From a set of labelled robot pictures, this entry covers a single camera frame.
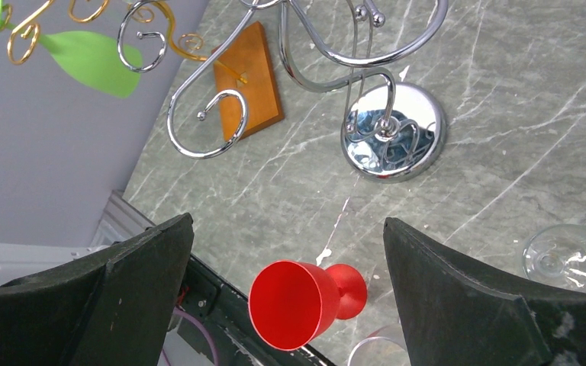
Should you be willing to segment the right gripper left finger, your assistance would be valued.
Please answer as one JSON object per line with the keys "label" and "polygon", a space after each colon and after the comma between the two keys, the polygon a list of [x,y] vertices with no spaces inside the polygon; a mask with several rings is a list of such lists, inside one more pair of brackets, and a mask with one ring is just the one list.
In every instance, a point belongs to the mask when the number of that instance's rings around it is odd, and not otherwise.
{"label": "right gripper left finger", "polygon": [[155,365],[191,255],[184,213],[0,286],[0,365]]}

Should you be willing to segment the red plastic wine glass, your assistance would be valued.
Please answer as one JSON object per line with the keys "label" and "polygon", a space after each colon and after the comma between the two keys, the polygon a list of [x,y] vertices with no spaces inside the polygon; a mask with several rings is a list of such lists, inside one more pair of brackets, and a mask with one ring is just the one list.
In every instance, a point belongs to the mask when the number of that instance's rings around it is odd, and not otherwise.
{"label": "red plastic wine glass", "polygon": [[322,269],[281,260],[266,266],[250,288],[248,309],[259,337],[282,351],[298,349],[337,319],[359,315],[368,300],[367,285],[354,267]]}

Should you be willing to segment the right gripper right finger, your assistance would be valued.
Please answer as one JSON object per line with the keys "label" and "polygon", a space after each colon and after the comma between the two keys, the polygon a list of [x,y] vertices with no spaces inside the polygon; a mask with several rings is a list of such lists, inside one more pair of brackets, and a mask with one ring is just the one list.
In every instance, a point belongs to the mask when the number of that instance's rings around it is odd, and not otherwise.
{"label": "right gripper right finger", "polygon": [[530,281],[402,220],[385,257],[413,365],[586,365],[586,294]]}

